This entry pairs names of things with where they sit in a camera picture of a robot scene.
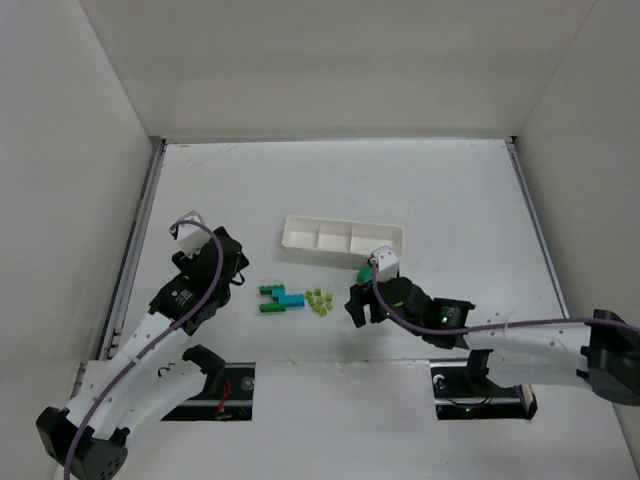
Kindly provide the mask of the small green cyan lego stack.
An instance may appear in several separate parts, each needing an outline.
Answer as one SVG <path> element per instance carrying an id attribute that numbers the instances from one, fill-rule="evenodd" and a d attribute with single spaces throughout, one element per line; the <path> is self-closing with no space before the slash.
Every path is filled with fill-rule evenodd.
<path id="1" fill-rule="evenodd" d="M 370 282 L 372 280 L 372 277 L 372 267 L 369 265 L 364 265 L 358 270 L 356 281 L 358 284 L 366 284 L 367 282 Z"/>

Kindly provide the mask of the cyan lego brick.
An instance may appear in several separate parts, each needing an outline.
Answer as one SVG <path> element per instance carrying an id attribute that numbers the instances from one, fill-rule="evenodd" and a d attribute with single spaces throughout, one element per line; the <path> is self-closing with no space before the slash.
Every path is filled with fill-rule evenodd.
<path id="1" fill-rule="evenodd" d="M 306 298 L 303 294 L 288 294 L 285 289 L 275 289 L 271 292 L 272 299 L 285 308 L 303 308 Z"/>

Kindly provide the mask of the green long lego brick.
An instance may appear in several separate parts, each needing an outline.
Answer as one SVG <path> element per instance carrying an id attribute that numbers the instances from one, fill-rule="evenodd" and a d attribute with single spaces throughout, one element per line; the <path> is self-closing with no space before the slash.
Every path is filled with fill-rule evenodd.
<path id="1" fill-rule="evenodd" d="M 282 284 L 279 285 L 262 285 L 259 287 L 259 293 L 261 295 L 272 295 L 274 291 L 284 290 L 285 287 Z"/>

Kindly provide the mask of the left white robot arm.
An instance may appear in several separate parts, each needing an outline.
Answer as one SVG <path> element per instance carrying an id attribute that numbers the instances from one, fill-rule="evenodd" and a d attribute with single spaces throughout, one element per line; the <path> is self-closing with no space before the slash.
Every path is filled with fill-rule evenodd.
<path id="1" fill-rule="evenodd" d="M 111 479 L 123 467 L 135 433 L 182 402 L 220 385 L 225 361 L 195 344 L 198 329 L 243 284 L 249 261 L 224 227 L 195 216 L 170 228 L 178 273 L 150 301 L 138 327 L 62 408 L 47 407 L 36 428 L 66 479 Z"/>

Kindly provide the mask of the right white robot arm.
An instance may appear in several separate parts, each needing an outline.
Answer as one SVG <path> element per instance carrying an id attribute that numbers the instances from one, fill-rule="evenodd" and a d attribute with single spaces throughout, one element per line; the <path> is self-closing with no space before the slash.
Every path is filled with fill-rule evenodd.
<path id="1" fill-rule="evenodd" d="M 639 330 L 611 311 L 509 321 L 470 301 L 430 297 L 406 277 L 351 286 L 345 309 L 358 328 L 391 320 L 439 349 L 468 351 L 466 380 L 483 391 L 559 385 L 639 403 Z"/>

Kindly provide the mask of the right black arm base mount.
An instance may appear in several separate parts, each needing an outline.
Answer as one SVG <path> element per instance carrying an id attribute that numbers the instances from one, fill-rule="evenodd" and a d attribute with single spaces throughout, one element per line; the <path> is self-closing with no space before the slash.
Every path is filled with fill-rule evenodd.
<path id="1" fill-rule="evenodd" d="M 439 420 L 530 421 L 538 411 L 529 385 L 503 388 L 484 380 L 468 380 L 464 361 L 431 363 L 430 370 Z"/>

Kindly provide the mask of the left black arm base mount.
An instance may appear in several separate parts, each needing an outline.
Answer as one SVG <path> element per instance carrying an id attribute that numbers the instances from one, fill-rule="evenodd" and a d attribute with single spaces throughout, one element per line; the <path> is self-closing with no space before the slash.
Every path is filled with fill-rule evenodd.
<path id="1" fill-rule="evenodd" d="M 251 421 L 255 363 L 229 363 L 220 380 L 208 379 L 203 391 L 166 414 L 164 422 Z"/>

